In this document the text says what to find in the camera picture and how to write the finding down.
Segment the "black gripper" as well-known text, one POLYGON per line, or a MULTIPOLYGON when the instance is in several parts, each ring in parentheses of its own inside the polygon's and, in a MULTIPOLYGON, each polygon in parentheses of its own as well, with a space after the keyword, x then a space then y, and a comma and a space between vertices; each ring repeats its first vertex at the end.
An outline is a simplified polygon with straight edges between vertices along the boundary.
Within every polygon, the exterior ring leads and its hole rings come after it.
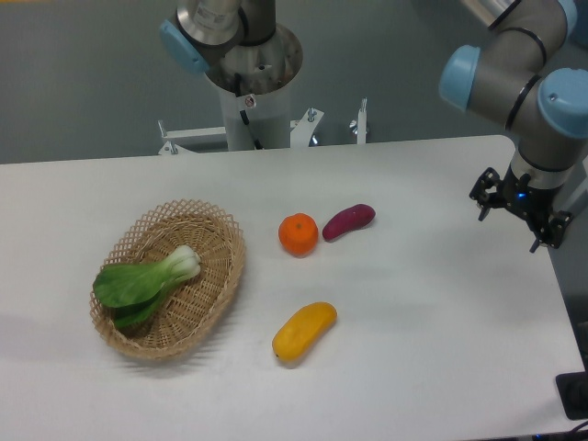
POLYGON ((558 193, 557 187, 539 189, 529 183, 522 185, 511 167, 503 180, 488 167, 474 183, 469 198, 480 210, 479 221, 484 221, 492 209, 501 209, 504 199, 504 207, 509 212, 528 221, 529 229, 535 235, 529 252, 534 253, 541 246, 559 249, 572 222, 570 212, 553 211, 553 201, 558 193))

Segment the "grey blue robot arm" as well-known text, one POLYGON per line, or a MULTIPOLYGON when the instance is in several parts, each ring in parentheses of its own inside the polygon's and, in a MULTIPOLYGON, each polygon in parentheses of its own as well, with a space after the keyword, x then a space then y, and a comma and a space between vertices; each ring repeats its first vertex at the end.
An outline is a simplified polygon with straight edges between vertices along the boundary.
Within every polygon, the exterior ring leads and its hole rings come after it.
MULTIPOLYGON (((523 220, 535 246, 558 248, 572 215, 553 202, 587 144, 587 73, 541 70, 573 32, 576 5, 469 1, 467 8, 494 41, 486 49, 458 48, 441 74, 439 95, 519 139, 507 172, 484 171, 469 195, 482 214, 505 209, 523 220)), ((182 1, 159 33, 180 66, 215 86, 231 150, 310 145, 322 115, 310 109, 297 123, 289 119, 288 86, 300 71, 302 49, 277 23, 274 2, 182 1)))

